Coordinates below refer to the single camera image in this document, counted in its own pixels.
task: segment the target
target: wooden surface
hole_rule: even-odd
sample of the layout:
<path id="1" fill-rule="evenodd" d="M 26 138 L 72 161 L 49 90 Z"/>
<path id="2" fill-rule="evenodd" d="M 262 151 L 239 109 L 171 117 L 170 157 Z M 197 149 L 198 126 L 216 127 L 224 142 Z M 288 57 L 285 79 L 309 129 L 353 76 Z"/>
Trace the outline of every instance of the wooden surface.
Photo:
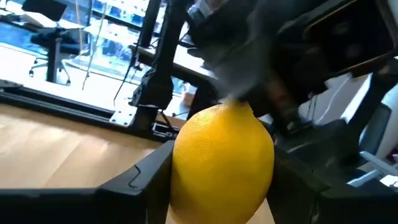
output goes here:
<path id="1" fill-rule="evenodd" d="M 0 188 L 96 187 L 160 143 L 0 105 Z M 175 222 L 168 217 L 167 224 Z M 273 223 L 263 203 L 248 224 Z"/>

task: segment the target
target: yellow lemon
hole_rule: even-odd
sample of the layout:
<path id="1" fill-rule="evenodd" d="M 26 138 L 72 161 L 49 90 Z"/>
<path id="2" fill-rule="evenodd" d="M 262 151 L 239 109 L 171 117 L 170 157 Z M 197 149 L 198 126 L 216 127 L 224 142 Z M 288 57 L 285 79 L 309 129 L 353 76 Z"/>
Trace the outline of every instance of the yellow lemon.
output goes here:
<path id="1" fill-rule="evenodd" d="M 195 114 L 173 151 L 171 208 L 180 224 L 245 224 L 264 201 L 274 145 L 247 104 Z"/>

